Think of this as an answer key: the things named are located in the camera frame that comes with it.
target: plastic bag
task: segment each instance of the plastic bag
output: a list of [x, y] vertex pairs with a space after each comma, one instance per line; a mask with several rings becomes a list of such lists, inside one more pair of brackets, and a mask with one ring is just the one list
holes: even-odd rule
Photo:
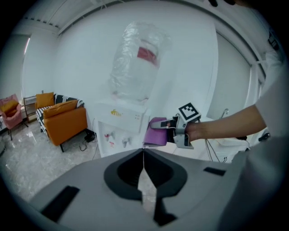
[[154, 87], [160, 59], [170, 46], [170, 36], [153, 24], [129, 24], [114, 56], [109, 79], [113, 96], [144, 104]]

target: human arm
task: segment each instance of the human arm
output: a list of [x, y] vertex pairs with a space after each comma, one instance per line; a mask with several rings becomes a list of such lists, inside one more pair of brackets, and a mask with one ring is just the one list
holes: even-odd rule
[[186, 132], [190, 141], [196, 139], [220, 139], [251, 135], [263, 130], [266, 124], [255, 105], [231, 116], [210, 122], [190, 123]]

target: pink chair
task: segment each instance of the pink chair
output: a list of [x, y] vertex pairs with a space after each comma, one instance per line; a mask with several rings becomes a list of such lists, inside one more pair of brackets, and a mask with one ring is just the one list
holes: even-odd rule
[[[15, 101], [18, 102], [18, 99], [17, 99], [16, 94], [14, 94], [14, 95], [12, 95], [12, 96], [9, 96], [9, 97], [7, 97], [7, 98], [5, 98], [5, 99], [0, 99], [0, 106], [8, 103], [8, 102], [11, 101], [11, 100], [15, 100]], [[8, 130], [8, 133], [10, 133], [11, 140], [12, 140], [12, 133], [11, 133], [11, 129], [12, 129], [12, 128], [14, 128], [16, 125], [18, 125], [18, 124], [20, 124], [20, 123], [22, 123], [22, 124], [24, 124], [26, 127], [28, 127], [28, 125], [25, 124], [25, 123], [23, 122], [23, 120], [22, 120], [21, 104], [18, 104], [18, 105], [17, 105], [16, 110], [17, 110], [17, 112], [16, 112], [15, 115], [12, 116], [12, 117], [7, 117], [7, 116], [5, 115], [5, 113], [0, 110], [0, 115], [3, 117], [3, 122], [4, 122], [4, 124], [6, 125], [6, 127], [9, 129], [9, 130]]]

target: orange cushion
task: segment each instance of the orange cushion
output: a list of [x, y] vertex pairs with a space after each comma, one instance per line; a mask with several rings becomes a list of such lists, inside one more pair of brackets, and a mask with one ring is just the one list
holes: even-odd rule
[[13, 111], [17, 108], [17, 105], [19, 103], [15, 100], [10, 100], [8, 103], [1, 106], [1, 111], [3, 111], [5, 114], [9, 113], [10, 111]]
[[14, 109], [14, 110], [12, 110], [12, 111], [7, 112], [7, 113], [6, 113], [6, 116], [7, 116], [7, 117], [12, 117], [12, 116], [15, 115], [16, 112], [17, 112], [17, 110]]
[[70, 111], [76, 108], [77, 100], [71, 100], [64, 103], [57, 103], [54, 106], [47, 108], [43, 112], [43, 117], [49, 118], [60, 113]]
[[36, 95], [37, 108], [54, 105], [53, 92]]
[[44, 119], [44, 124], [50, 140], [57, 146], [87, 128], [86, 110], [76, 108]]

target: white wall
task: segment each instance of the white wall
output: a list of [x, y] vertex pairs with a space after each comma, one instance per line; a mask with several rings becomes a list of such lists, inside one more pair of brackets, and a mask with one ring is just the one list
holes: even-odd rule
[[221, 35], [217, 34], [219, 66], [216, 87], [207, 117], [218, 119], [225, 108], [232, 115], [245, 106], [247, 98], [250, 65], [237, 49]]
[[267, 41], [269, 38], [269, 24], [257, 10], [237, 4], [229, 5], [225, 1], [218, 1], [218, 7], [214, 9], [221, 12], [242, 29], [262, 58], [265, 58], [266, 51], [273, 49]]
[[44, 92], [53, 91], [52, 76], [58, 44], [56, 33], [33, 24], [20, 23], [14, 29], [13, 34], [30, 36], [23, 63], [23, 97], [39, 94], [42, 90]]
[[201, 110], [206, 102], [217, 62], [213, 21], [196, 9], [169, 2], [119, 4], [82, 19], [60, 37], [54, 90], [84, 100], [89, 129], [95, 102], [110, 97], [107, 80], [113, 57], [126, 26], [134, 20], [153, 23], [172, 37], [172, 50], [161, 61], [147, 102], [153, 116], [171, 117], [189, 101]]
[[0, 99], [12, 94], [22, 100], [21, 75], [28, 36], [12, 35], [0, 56]]

